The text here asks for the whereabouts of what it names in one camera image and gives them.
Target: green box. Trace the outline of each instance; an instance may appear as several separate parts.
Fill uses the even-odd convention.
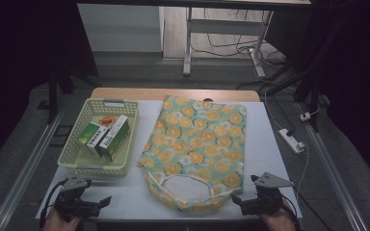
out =
[[[117,150],[128,135],[128,130],[128,117],[121,115],[99,145],[101,155],[107,156],[113,161],[117,156]]]
[[[101,157],[100,143],[107,134],[108,128],[95,123],[89,123],[77,138],[80,145],[87,148],[94,156]]]

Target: plastic basket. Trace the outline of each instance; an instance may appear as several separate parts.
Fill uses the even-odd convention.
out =
[[[124,176],[128,172],[131,151],[138,123],[138,101],[89,98],[78,116],[66,145],[58,159],[58,165],[72,173],[93,176]],[[128,117],[129,134],[115,153],[111,162],[90,154],[87,148],[81,148],[77,137],[90,122],[97,122],[102,116]]]

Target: aluminum rail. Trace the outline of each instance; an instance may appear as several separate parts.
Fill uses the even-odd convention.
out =
[[[49,144],[50,139],[52,138],[56,130],[56,127],[63,117],[65,107],[68,106],[70,97],[71,96],[69,95],[64,95],[62,97],[62,99],[65,98],[65,100],[61,100],[59,112],[54,117],[53,122],[47,125],[44,129],[43,134],[38,141],[38,144],[35,146],[22,170],[17,175],[16,180],[14,181],[7,196],[5,197],[0,207],[0,230],[5,230],[7,228],[9,221],[11,220],[14,213],[14,210],[16,209],[20,201],[20,198],[25,193],[25,190],[29,185],[32,176],[35,173],[36,168],[38,167],[41,157],[43,156],[47,145]]]
[[[296,106],[298,107],[298,111],[302,114],[304,111],[300,107],[300,104],[296,103]],[[344,181],[342,180],[341,175],[338,172],[320,133],[316,133],[308,122],[305,123],[305,130],[307,131],[311,142],[313,143],[318,156],[320,157],[321,163],[326,170],[326,174],[330,179],[338,199],[342,202],[344,211],[348,217],[348,221],[351,223],[354,230],[367,231],[368,228],[365,224],[365,221],[363,220],[353,197],[345,187]]]

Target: floral fabric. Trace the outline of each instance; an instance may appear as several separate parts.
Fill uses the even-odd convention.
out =
[[[242,190],[246,107],[168,96],[139,163],[151,193],[180,211],[224,204]],[[162,186],[173,176],[205,183],[208,198],[183,201]]]

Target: power strip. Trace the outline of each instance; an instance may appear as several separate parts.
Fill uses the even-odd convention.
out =
[[[299,154],[304,151],[304,143],[297,142],[293,136],[287,136],[287,129],[281,129],[278,133],[281,137],[287,142],[287,144],[291,147],[291,149],[296,153]]]

